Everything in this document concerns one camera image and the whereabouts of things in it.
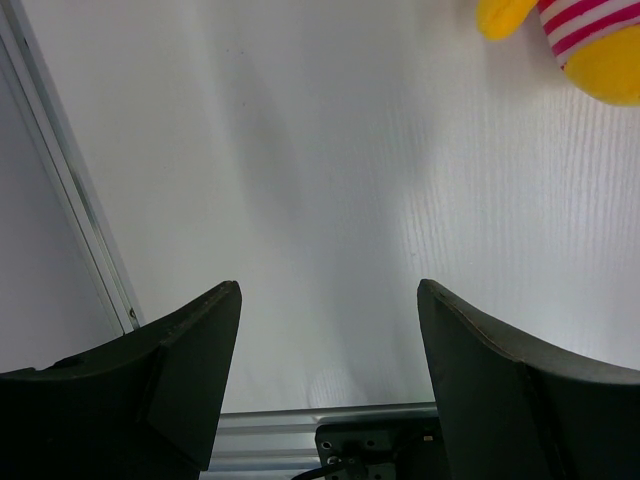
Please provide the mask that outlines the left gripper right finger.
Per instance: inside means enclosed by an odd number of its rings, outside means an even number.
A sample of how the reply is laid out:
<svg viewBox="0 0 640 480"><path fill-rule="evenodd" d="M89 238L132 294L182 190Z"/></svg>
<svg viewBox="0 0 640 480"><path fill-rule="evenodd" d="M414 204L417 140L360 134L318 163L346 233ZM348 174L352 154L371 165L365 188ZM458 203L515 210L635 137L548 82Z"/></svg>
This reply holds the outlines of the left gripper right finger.
<svg viewBox="0 0 640 480"><path fill-rule="evenodd" d="M638 371L552 345L434 280L417 306L453 478L638 478Z"/></svg>

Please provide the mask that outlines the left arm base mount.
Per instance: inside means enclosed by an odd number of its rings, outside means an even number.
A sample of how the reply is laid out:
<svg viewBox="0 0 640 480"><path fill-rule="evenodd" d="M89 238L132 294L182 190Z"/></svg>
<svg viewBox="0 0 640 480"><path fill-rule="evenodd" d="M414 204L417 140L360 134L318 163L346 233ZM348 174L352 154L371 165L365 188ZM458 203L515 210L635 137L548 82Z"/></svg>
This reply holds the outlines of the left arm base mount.
<svg viewBox="0 0 640 480"><path fill-rule="evenodd" d="M321 465L298 480L447 480L449 462L435 417L325 424L315 443Z"/></svg>

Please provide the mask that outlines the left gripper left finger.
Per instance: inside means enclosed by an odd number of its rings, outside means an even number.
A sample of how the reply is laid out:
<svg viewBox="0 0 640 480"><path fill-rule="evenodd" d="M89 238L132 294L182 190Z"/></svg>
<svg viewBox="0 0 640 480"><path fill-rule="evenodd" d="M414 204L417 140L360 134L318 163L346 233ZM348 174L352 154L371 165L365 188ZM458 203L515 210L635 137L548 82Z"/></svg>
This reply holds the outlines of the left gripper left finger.
<svg viewBox="0 0 640 480"><path fill-rule="evenodd" d="M238 333L225 281L45 369L1 377L5 479L196 479L207 471Z"/></svg>

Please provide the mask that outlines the yellow plush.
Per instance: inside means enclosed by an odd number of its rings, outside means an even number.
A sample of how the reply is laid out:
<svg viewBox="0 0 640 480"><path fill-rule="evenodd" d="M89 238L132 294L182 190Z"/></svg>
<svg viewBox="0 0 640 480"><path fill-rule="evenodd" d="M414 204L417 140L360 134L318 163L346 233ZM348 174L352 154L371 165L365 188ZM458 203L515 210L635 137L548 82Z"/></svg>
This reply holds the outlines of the yellow plush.
<svg viewBox="0 0 640 480"><path fill-rule="evenodd" d="M574 86L609 105L639 105L637 1L479 1L476 26L486 39L502 40L532 11Z"/></svg>

